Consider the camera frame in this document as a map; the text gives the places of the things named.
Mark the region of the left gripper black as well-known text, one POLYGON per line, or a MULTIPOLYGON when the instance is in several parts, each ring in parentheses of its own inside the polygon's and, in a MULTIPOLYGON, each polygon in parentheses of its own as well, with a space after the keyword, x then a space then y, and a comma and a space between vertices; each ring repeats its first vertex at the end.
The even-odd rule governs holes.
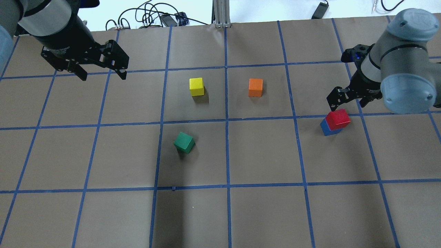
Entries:
POLYGON ((42 36, 41 44, 41 57, 58 72, 67 71, 85 81, 86 71, 79 64, 95 64, 126 80, 129 55, 115 40, 102 46, 97 43, 79 17, 71 17, 59 32, 42 36))

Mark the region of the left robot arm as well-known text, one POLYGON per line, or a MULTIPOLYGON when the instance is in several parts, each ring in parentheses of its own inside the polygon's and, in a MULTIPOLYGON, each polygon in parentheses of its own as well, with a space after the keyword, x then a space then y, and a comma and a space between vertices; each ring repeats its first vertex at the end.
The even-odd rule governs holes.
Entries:
POLYGON ((57 71, 87 79, 84 64, 114 71, 126 79, 129 56, 115 40, 99 44, 78 16, 79 9, 95 8, 99 0, 2 0, 1 67, 12 54, 17 27, 43 45, 41 56, 57 71))

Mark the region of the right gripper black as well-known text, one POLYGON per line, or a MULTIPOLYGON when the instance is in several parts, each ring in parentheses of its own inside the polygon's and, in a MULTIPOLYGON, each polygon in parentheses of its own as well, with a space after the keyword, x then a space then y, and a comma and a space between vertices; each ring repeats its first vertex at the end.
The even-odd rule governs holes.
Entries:
POLYGON ((330 110, 336 111, 340 105, 360 99, 359 104, 364 108, 374 100, 382 99, 380 83, 370 80, 361 69, 357 69, 346 88, 336 86, 326 97, 330 110))

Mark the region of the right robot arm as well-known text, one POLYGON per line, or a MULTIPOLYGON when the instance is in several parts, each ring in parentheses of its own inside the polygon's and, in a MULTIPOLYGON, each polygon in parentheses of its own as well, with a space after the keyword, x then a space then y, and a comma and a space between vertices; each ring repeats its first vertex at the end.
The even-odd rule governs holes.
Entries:
POLYGON ((330 110, 355 99, 362 108, 382 100, 394 114, 440 108, 440 63, 430 61, 427 48, 439 28, 434 14, 409 8, 391 20, 376 43, 342 52, 341 62, 357 69, 347 87, 337 86, 327 96, 330 110))

